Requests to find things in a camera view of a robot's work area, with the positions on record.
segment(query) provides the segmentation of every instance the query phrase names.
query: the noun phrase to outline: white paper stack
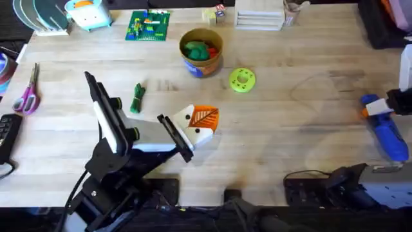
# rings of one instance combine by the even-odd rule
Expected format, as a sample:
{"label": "white paper stack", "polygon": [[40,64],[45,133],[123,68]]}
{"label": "white paper stack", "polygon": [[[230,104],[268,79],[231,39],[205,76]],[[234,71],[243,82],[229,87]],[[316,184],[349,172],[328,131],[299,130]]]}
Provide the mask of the white paper stack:
{"label": "white paper stack", "polygon": [[234,24],[243,30],[280,30],[285,21],[283,0],[236,0]]}

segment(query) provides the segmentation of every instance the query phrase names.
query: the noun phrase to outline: black mount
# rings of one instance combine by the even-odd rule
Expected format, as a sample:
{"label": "black mount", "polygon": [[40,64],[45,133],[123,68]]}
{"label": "black mount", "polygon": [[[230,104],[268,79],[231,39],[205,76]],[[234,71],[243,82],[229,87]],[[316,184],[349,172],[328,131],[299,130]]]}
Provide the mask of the black mount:
{"label": "black mount", "polygon": [[121,110],[120,99],[110,98],[102,83],[96,82],[88,72],[85,75],[91,98],[100,106],[117,142],[117,149],[113,153],[108,141],[100,138],[85,167],[90,177],[71,201],[68,213],[76,212],[85,221],[85,231],[117,231],[152,199],[153,193],[168,198],[166,201],[170,205],[177,203],[176,179],[144,179],[144,176],[177,153],[181,153],[186,162],[191,160],[193,154],[170,119],[163,115],[159,115],[158,120],[165,126],[176,147],[155,153],[131,149],[133,141],[138,140],[139,136],[138,132],[130,133],[124,127],[117,113]]}

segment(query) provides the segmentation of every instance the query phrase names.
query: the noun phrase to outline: green play dough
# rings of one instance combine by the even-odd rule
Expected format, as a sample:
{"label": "green play dough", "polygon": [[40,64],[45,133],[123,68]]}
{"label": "green play dough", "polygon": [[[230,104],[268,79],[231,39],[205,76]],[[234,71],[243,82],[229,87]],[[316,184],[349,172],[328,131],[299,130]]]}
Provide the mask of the green play dough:
{"label": "green play dough", "polygon": [[187,50],[186,56],[194,61],[206,61],[209,59],[209,52],[207,49],[209,46],[204,42],[191,41],[185,45]]}

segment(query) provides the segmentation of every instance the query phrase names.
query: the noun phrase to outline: orange object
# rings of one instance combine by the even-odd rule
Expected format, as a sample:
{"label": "orange object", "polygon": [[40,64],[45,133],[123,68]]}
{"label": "orange object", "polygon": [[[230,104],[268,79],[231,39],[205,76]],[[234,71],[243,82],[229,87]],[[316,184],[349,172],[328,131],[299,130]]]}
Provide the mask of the orange object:
{"label": "orange object", "polygon": [[75,3],[75,8],[92,5],[93,1],[79,1]]}
{"label": "orange object", "polygon": [[365,117],[365,118],[369,117],[369,113],[368,113],[368,110],[366,108],[364,108],[362,110],[362,116]]}
{"label": "orange object", "polygon": [[214,106],[194,106],[190,127],[210,128],[216,131],[219,123],[219,109]]}
{"label": "orange object", "polygon": [[392,6],[389,0],[380,0],[380,2],[384,5],[385,11],[391,16],[392,21],[395,22],[395,17],[393,16]]}

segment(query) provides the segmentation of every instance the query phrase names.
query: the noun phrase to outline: white toy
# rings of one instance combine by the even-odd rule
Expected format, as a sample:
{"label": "white toy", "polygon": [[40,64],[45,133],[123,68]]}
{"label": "white toy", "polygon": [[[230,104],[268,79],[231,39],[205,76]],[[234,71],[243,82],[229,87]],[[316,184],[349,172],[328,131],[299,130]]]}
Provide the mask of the white toy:
{"label": "white toy", "polygon": [[102,0],[70,0],[64,6],[69,16],[83,29],[110,26],[113,22]]}

